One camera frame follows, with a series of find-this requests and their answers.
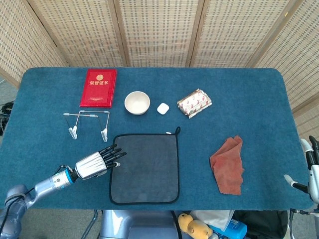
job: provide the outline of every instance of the blue carpet table cover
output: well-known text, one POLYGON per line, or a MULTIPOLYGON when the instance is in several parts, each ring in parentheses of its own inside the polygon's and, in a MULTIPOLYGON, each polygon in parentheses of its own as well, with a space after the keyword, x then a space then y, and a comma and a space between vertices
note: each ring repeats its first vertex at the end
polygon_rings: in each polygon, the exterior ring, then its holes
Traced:
MULTIPOLYGON (((78 180, 35 204, 35 208, 136 210, 286 210, 307 208, 308 195, 291 188, 284 174, 308 182, 305 158, 285 84, 275 69, 117 68, 113 106, 109 109, 109 141, 98 121, 81 118, 74 140, 63 113, 78 113, 87 68, 32 68, 23 76, 0 148, 0 201, 16 184, 32 188, 60 164, 74 167, 81 158, 113 142, 123 133, 165 133, 181 127, 178 136, 180 196, 172 204, 118 206, 109 199, 109 173, 78 180), (213 105, 189 119, 176 102, 197 88, 213 105), (132 91, 143 91, 149 110, 134 116, 124 108, 132 91), (170 109, 162 116, 160 103, 170 109), (243 139, 242 195, 219 193, 209 157, 226 138, 243 139)), ((71 126, 76 117, 68 118, 71 126)))

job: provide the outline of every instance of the gray cloth mat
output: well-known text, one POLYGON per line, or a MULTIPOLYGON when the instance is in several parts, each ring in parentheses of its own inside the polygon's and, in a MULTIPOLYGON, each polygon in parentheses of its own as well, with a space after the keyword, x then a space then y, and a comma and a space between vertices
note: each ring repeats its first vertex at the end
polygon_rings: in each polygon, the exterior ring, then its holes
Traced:
POLYGON ((173 203, 179 196, 178 145, 175 134, 119 135, 114 143, 127 153, 117 160, 110 180, 115 204, 173 203))

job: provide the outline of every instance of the floor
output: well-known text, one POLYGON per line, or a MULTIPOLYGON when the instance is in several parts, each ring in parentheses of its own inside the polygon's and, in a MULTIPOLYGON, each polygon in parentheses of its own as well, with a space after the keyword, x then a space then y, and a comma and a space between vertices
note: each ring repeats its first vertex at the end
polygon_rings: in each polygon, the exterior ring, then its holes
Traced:
MULTIPOLYGON (((17 89, 0 78, 0 104, 15 99, 17 89)), ((22 220, 20 239, 79 239, 89 225, 93 210, 30 209, 22 220)), ((101 211, 87 239, 96 239, 101 226, 101 211)), ((312 216, 295 215, 293 220, 295 239, 315 239, 312 216)))

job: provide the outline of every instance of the red cloth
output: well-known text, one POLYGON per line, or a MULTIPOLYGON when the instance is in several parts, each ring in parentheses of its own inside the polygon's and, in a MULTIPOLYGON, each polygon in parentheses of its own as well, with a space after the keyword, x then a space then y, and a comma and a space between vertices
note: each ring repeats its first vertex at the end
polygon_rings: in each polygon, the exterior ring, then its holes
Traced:
POLYGON ((240 151, 241 137, 228 138, 223 146, 210 157, 210 166, 215 175, 219 191, 223 194, 241 195, 244 172, 240 151))

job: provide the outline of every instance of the woven panel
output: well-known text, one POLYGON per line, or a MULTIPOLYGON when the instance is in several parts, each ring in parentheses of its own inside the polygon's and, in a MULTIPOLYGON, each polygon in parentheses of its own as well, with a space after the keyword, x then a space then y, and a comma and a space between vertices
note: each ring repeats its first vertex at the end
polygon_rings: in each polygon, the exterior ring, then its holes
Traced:
POLYGON ((71 66, 123 66, 107 0, 30 0, 71 66))
POLYGON ((15 85, 37 66, 66 66, 65 59, 22 0, 0 1, 0 70, 15 85))
POLYGON ((198 1, 121 0, 132 66, 186 65, 198 1))
POLYGON ((319 105, 295 118, 296 126, 301 138, 309 139, 309 135, 319 140, 319 105))
POLYGON ((288 0, 211 0, 192 66, 245 67, 288 0))
POLYGON ((319 1, 305 0, 257 67, 284 76, 292 109, 319 92, 319 1))

